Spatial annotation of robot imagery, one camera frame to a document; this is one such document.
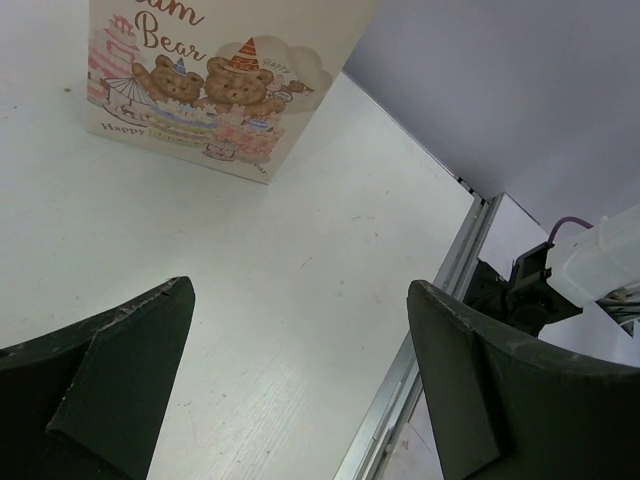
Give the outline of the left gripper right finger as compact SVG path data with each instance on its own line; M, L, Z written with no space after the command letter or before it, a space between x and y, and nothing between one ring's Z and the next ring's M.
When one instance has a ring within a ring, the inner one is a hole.
M638 477L636 367L571 352L466 308L454 316L454 333L479 342L472 364L485 413L463 406L460 393L445 399L445 478Z

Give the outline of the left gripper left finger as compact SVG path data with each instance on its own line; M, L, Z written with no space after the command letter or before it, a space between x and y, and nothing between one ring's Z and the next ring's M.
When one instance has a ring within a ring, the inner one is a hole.
M146 478L194 307L176 277L3 348L2 478Z

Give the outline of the bear print paper bag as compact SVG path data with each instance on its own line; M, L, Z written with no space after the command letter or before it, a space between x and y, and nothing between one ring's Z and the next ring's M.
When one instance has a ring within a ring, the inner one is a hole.
M377 7L370 0L93 1L87 128L267 184Z

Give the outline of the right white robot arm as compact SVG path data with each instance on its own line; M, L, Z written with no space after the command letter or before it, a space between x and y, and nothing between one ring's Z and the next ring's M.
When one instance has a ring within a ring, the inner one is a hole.
M547 284L577 307L639 282L639 207L634 206L548 251Z

